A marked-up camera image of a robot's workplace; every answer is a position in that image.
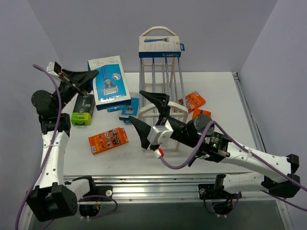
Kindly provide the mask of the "blue Harry's razor box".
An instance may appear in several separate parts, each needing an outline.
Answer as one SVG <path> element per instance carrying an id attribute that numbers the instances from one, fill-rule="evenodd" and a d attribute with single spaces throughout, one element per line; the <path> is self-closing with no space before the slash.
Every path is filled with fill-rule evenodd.
<path id="1" fill-rule="evenodd" d="M 131 96 L 120 56 L 87 61 L 89 70 L 97 70 L 93 79 L 93 93 L 98 111 L 130 105 Z"/>
<path id="2" fill-rule="evenodd" d="M 124 122 L 124 124 L 131 125 L 132 123 L 129 120 L 129 116 L 138 118 L 138 109 L 139 109 L 139 98 L 132 97 L 130 105 L 124 105 L 122 107 L 122 110 L 118 115 L 119 120 Z"/>

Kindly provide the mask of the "orange Gillette Fusion box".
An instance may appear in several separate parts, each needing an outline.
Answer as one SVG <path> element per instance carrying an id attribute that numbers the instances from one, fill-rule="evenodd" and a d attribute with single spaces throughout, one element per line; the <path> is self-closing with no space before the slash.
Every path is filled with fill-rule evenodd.
<path id="1" fill-rule="evenodd" d="M 198 115 L 201 115 L 201 114 L 211 117 L 212 113 L 210 111 L 195 108 L 194 111 L 193 111 L 192 119 L 196 118 Z"/>

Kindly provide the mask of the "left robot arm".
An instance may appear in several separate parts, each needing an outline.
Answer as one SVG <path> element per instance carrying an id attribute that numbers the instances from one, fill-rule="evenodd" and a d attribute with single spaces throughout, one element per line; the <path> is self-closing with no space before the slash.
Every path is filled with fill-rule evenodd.
<path id="1" fill-rule="evenodd" d="M 87 96 L 98 73 L 97 70 L 73 72 L 60 69 L 56 71 L 60 84 L 55 86 L 54 93 L 38 90 L 32 95 L 31 102 L 41 126 L 43 155 L 38 179 L 30 187 L 26 203 L 40 222 L 74 216 L 80 200 L 101 197 L 91 176 L 81 176 L 69 183 L 65 183 L 63 177 L 71 121 L 62 109 L 75 95 Z"/>

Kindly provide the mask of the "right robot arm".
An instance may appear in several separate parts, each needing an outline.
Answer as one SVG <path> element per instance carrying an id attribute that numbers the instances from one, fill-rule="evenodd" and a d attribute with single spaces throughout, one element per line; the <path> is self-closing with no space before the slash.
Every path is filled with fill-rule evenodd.
<path id="1" fill-rule="evenodd" d="M 272 196 L 292 198 L 302 188 L 296 175 L 299 157 L 290 154 L 285 157 L 270 155 L 243 144 L 230 137 L 222 127 L 206 114 L 199 114 L 188 123 L 170 115 L 169 95 L 140 91 L 158 110 L 155 126 L 129 116 L 141 141 L 141 147 L 152 150 L 156 158 L 173 170 L 190 167 L 197 159 L 215 163 L 232 164 L 250 170 L 243 174 L 219 174 L 216 176 L 213 192 L 223 198 L 227 194 L 248 191 L 263 191 Z M 189 158 L 178 166 L 164 159 L 161 149 L 169 139 L 193 148 Z"/>

